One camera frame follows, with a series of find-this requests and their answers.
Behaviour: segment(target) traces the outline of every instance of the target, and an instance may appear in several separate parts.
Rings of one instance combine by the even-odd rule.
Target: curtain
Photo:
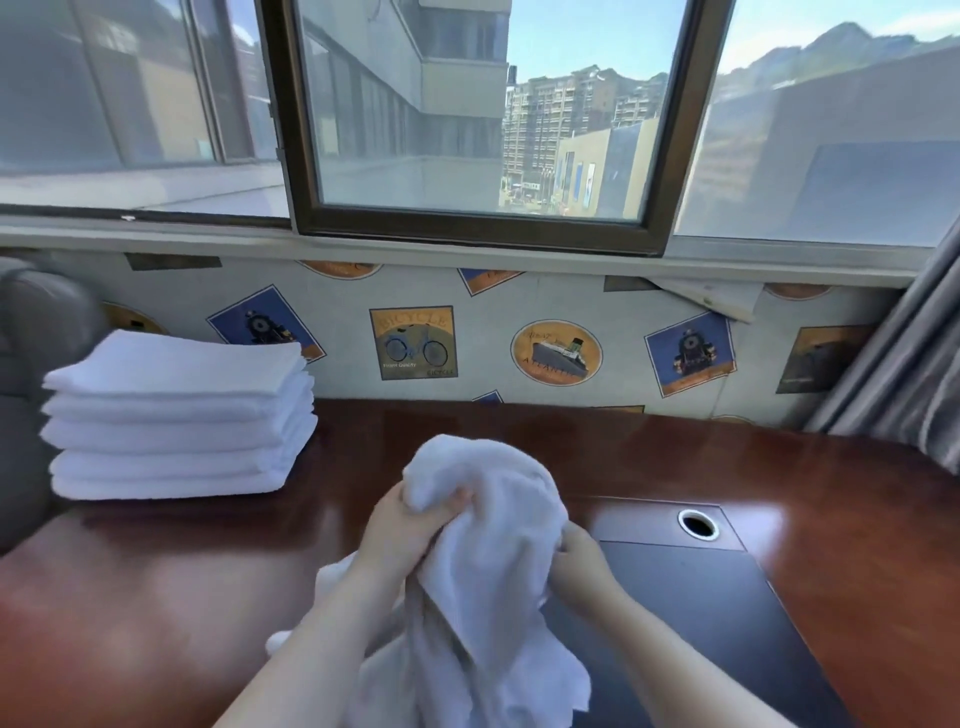
[[[905,443],[960,473],[960,221],[805,429]]]

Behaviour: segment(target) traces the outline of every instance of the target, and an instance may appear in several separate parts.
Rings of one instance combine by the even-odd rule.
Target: white towel
[[[57,392],[42,407],[45,415],[62,420],[98,423],[220,423],[273,417],[286,400],[313,381],[295,371],[283,380],[276,395],[69,395]]]
[[[566,523],[550,473],[502,443],[439,435],[403,479],[414,510],[458,485],[474,502],[407,580],[406,639],[364,662],[344,725],[568,728],[588,708],[590,682],[540,613]],[[318,573],[318,599],[344,570]],[[271,650],[282,640],[274,635]]]
[[[282,470],[303,448],[304,423],[313,415],[295,414],[283,426],[283,445],[223,452],[119,454],[69,449],[50,463],[50,474],[70,480],[136,480],[169,477],[226,477]],[[309,426],[313,432],[315,425]]]
[[[90,452],[179,453],[272,448],[283,445],[283,428],[296,415],[313,409],[313,382],[283,402],[270,419],[241,423],[164,423],[133,425],[83,423],[52,418],[40,437],[60,449]]]
[[[300,344],[211,344],[117,330],[83,361],[50,372],[46,389],[74,395],[275,395],[305,362]]]
[[[263,473],[229,476],[141,478],[128,480],[84,480],[54,475],[54,493],[72,500],[135,500],[155,498],[185,498],[210,496],[241,496],[252,493],[270,493],[286,482],[297,455],[310,440],[317,426],[317,416],[307,415],[300,420],[287,459]]]

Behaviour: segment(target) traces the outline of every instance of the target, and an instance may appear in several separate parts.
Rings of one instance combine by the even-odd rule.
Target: hand
[[[400,582],[423,558],[441,528],[470,505],[473,496],[465,488],[433,508],[414,513],[403,502],[403,482],[397,483],[373,508],[353,563],[375,572],[391,586]]]
[[[596,615],[604,600],[622,591],[600,545],[574,522],[564,526],[561,550],[553,556],[550,588],[570,609],[587,618]]]

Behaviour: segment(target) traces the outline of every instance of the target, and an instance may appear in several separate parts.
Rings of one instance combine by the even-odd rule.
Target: stack of folded towels
[[[78,500],[267,493],[317,424],[300,344],[115,331],[43,386],[53,489]]]

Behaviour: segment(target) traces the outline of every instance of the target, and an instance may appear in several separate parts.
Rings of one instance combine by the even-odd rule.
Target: gray leather chair
[[[47,372],[83,359],[107,335],[97,299],[76,281],[0,257],[0,551],[48,517],[53,501],[39,408]]]

